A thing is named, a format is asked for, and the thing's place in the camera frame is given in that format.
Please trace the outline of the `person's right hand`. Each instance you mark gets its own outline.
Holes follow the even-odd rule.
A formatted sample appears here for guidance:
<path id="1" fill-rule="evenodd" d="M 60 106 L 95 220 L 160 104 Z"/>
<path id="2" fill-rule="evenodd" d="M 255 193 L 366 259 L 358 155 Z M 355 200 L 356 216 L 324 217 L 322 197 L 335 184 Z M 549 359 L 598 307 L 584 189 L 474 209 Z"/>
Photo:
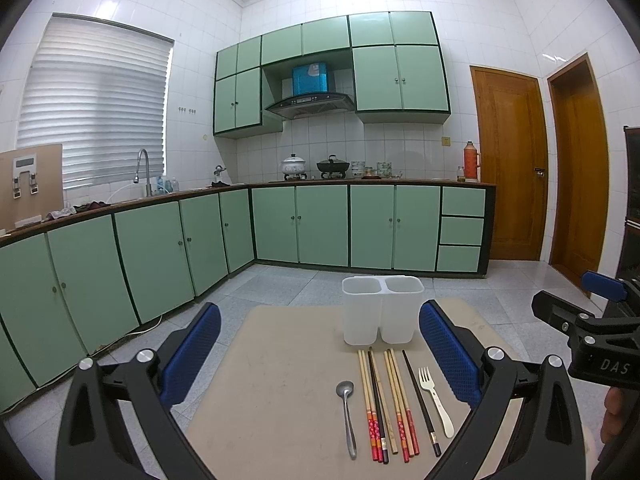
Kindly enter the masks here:
<path id="1" fill-rule="evenodd" d="M 600 430 L 600 439 L 603 444 L 608 444 L 617 437 L 625 426 L 624 393 L 619 388 L 608 390 L 604 398 L 605 413 Z"/>

